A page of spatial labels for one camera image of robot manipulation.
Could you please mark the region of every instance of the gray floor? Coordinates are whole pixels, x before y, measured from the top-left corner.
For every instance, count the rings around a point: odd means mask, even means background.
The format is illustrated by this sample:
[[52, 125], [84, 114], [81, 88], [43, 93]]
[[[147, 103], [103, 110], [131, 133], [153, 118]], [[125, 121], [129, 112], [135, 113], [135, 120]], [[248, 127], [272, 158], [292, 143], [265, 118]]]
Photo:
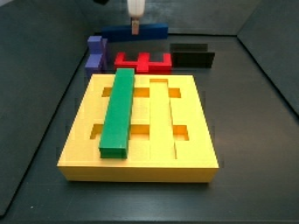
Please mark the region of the gray floor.
[[148, 51], [169, 43], [208, 43], [212, 69], [193, 74], [219, 158], [209, 185], [67, 182], [56, 163], [87, 81], [83, 66], [4, 221], [299, 221], [299, 122], [236, 38], [171, 36], [109, 45]]

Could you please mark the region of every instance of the green block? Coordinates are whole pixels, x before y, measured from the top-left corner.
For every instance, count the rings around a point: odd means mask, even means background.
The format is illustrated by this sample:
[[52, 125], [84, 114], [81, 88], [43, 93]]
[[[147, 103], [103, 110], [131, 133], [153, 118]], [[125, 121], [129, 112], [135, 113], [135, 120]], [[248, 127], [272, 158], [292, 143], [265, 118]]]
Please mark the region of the green block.
[[133, 89], [135, 69], [119, 68], [99, 142], [101, 158], [127, 158]]

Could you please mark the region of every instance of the red bracket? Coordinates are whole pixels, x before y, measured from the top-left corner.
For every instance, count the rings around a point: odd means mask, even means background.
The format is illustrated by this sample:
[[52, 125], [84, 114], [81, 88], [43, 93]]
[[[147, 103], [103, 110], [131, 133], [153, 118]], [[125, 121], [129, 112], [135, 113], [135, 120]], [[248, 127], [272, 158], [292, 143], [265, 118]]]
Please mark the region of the red bracket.
[[127, 54], [119, 52], [116, 55], [115, 68], [133, 68], [136, 74], [169, 74], [172, 71], [172, 55], [163, 54], [163, 62], [151, 62], [149, 53], [140, 52], [137, 61], [127, 61]]

